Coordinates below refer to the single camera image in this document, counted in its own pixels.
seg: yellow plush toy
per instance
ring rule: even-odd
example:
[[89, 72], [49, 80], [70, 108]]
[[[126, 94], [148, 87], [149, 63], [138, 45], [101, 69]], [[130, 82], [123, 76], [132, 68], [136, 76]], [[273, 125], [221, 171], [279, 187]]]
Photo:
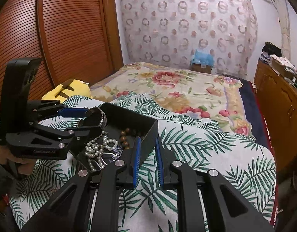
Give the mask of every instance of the yellow plush toy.
[[80, 80], [68, 79], [66, 82], [58, 85], [55, 89], [45, 94], [42, 97], [42, 100], [60, 100], [60, 103], [62, 103], [73, 95], [92, 98], [88, 83], [84, 83]]

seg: wooden dresser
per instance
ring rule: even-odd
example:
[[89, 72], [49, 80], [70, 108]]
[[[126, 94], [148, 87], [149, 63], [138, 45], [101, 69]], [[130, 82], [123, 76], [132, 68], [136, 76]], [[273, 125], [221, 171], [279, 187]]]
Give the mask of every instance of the wooden dresser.
[[261, 61], [254, 79], [280, 180], [297, 167], [297, 89]]

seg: green leaf pattern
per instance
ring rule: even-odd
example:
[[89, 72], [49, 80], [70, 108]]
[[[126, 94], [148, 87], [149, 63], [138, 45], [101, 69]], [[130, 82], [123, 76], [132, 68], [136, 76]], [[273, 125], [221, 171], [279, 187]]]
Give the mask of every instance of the green leaf pattern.
[[[96, 107], [103, 102], [87, 98], [68, 99], [72, 107]], [[210, 119], [192, 119], [169, 112], [147, 94], [129, 92], [114, 104], [158, 119], [159, 135], [165, 149], [193, 169], [206, 172], [215, 168], [270, 221], [275, 201], [276, 166], [270, 151], [252, 137], [219, 132]], [[78, 119], [56, 118], [42, 121], [57, 129], [74, 126]], [[10, 205], [20, 228], [48, 200], [51, 194], [79, 169], [68, 154], [64, 161], [39, 160], [33, 173], [13, 188]], [[158, 184], [157, 162], [153, 150], [139, 170], [135, 190], [123, 190], [119, 198], [119, 231], [177, 232], [177, 195], [163, 191]]]

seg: wooden door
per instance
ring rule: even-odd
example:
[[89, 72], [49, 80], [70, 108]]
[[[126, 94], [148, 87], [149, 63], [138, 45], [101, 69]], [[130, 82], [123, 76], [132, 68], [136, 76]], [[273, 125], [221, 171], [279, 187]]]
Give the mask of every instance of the wooden door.
[[265, 74], [260, 90], [261, 111], [265, 116], [272, 141], [276, 139], [276, 122], [279, 115], [279, 89], [277, 77]]
[[279, 89], [279, 97], [278, 104], [276, 105], [276, 109], [278, 111], [278, 115], [276, 115], [276, 124], [278, 123], [279, 127], [276, 129], [276, 135], [280, 137], [280, 134], [283, 133], [283, 126], [289, 125], [289, 116], [292, 108], [295, 104], [295, 98], [292, 93], [288, 90], [288, 87], [284, 87], [283, 85]]
[[265, 70], [263, 67], [264, 65], [265, 64], [263, 64], [261, 61], [258, 61], [258, 66], [257, 66], [255, 79], [254, 79], [254, 84], [256, 85], [257, 90], [261, 88], [261, 84], [265, 76]]
[[289, 166], [297, 156], [297, 107], [290, 110], [289, 125], [281, 128], [284, 130], [280, 145], [282, 149], [275, 150], [278, 171]]
[[92, 85], [112, 73], [102, 0], [42, 0], [39, 6], [45, 58], [59, 84], [74, 78]]
[[[0, 96], [8, 61], [26, 56], [43, 57], [36, 14], [36, 0], [8, 0], [0, 10]], [[53, 85], [48, 67], [42, 62], [29, 99], [41, 99]]]
[[107, 37], [114, 70], [123, 67], [121, 42], [118, 32], [115, 0], [103, 0]]

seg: blue plastic bag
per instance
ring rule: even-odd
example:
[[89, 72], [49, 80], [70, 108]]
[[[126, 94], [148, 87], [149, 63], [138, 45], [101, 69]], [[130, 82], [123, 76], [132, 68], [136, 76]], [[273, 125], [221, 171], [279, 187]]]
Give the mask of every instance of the blue plastic bag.
[[202, 64], [202, 65], [209, 65], [209, 66], [214, 66], [214, 58], [211, 54], [205, 54], [201, 51], [196, 50], [194, 54], [194, 58], [191, 59], [191, 64]]

